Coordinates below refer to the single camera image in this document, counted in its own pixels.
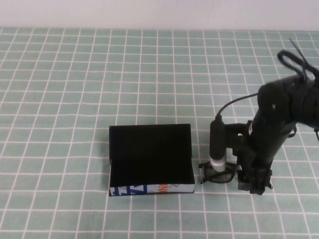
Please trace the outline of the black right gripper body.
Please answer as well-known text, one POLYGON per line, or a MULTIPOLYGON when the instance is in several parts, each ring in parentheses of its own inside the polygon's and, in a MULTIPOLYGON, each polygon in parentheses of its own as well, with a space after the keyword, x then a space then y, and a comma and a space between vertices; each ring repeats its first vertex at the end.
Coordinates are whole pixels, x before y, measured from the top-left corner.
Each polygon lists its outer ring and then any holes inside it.
POLYGON ((274 110, 256 115, 246 124, 236 127, 241 135, 236 146, 237 162, 245 176, 270 176, 275 155, 296 128, 296 121, 274 110))

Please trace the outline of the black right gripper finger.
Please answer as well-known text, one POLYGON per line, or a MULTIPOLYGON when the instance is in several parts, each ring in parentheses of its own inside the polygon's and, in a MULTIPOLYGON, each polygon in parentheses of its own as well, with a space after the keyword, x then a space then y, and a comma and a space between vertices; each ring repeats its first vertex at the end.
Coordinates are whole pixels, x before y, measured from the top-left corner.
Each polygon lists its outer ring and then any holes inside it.
POLYGON ((244 172, 237 173, 238 189, 242 191, 250 191, 250 181, 244 172))
POLYGON ((250 194, 262 195, 265 192, 265 170, 254 171, 250 176, 250 194))

